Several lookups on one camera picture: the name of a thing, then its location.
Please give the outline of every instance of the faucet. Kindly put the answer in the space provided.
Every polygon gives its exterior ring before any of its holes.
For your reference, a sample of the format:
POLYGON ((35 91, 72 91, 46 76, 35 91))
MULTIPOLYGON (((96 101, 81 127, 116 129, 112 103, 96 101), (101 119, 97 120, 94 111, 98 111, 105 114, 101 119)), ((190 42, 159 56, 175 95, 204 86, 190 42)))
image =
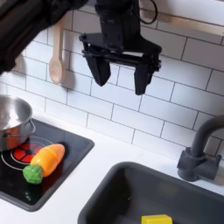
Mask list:
POLYGON ((192 147, 182 151, 178 161, 178 175, 185 181, 198 179, 214 180, 219 169, 221 155, 215 160, 207 158, 204 153, 208 138, 219 129, 224 128, 224 115, 219 115, 205 122, 197 131, 192 147))

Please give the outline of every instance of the sink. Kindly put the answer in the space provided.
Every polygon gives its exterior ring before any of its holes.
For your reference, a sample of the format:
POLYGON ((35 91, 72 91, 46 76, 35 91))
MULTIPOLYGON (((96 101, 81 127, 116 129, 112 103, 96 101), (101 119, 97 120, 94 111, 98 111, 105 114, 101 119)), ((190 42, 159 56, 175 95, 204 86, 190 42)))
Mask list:
POLYGON ((79 224, 141 224, 167 214, 173 224, 223 224, 224 197, 135 163, 108 172, 80 212, 79 224))

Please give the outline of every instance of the toy carrot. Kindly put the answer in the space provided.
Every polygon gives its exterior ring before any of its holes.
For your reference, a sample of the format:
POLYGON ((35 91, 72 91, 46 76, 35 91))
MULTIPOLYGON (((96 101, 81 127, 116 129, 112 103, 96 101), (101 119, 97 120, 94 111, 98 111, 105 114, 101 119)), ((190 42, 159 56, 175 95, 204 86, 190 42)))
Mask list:
POLYGON ((64 154, 65 147, 62 144, 46 146, 33 157, 31 164, 23 169, 24 178, 30 184, 40 184, 43 177, 53 173, 64 154))

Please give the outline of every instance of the black stove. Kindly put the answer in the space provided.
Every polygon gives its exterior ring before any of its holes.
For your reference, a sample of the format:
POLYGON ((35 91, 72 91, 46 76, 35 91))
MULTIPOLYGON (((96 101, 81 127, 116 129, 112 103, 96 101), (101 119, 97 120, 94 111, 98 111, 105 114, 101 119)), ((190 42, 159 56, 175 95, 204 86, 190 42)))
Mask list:
POLYGON ((91 151, 94 143, 82 136, 33 120, 36 132, 14 150, 1 153, 0 199, 33 212, 39 210, 60 187, 79 162, 91 151), (57 169, 40 185, 28 184, 22 170, 32 157, 49 144, 63 144, 65 156, 57 169))

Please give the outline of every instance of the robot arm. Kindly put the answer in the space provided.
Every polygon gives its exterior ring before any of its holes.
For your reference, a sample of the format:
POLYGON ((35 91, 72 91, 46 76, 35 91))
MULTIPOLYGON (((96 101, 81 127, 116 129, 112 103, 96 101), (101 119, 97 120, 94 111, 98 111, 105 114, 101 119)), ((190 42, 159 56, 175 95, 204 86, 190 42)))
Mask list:
MULTIPOLYGON (((45 28, 88 0, 0 0, 0 74, 15 66, 15 58, 45 28)), ((134 67, 136 94, 142 95, 160 68, 160 46, 140 34, 138 0, 96 0, 102 33, 80 36, 89 68, 97 84, 110 77, 109 63, 134 67), (127 53, 141 53, 133 56, 127 53)))
POLYGON ((15 58, 39 32, 87 1, 0 0, 0 74, 14 67, 15 58))

